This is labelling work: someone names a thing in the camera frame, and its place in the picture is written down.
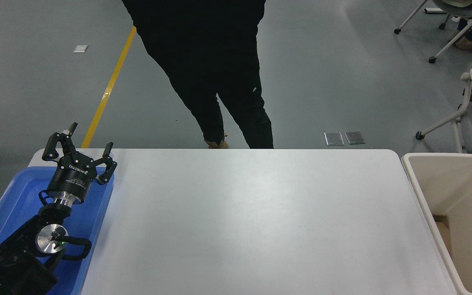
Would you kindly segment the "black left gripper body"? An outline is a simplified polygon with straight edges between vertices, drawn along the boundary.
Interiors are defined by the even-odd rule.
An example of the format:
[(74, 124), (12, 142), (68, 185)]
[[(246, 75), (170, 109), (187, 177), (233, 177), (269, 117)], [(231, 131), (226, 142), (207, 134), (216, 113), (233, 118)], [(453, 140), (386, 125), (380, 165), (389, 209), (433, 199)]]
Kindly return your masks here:
[(84, 203), (97, 170), (91, 164), (93, 158), (77, 152), (75, 159), (70, 155), (61, 157), (54, 176), (48, 185), (48, 198), (68, 199), (72, 203)]

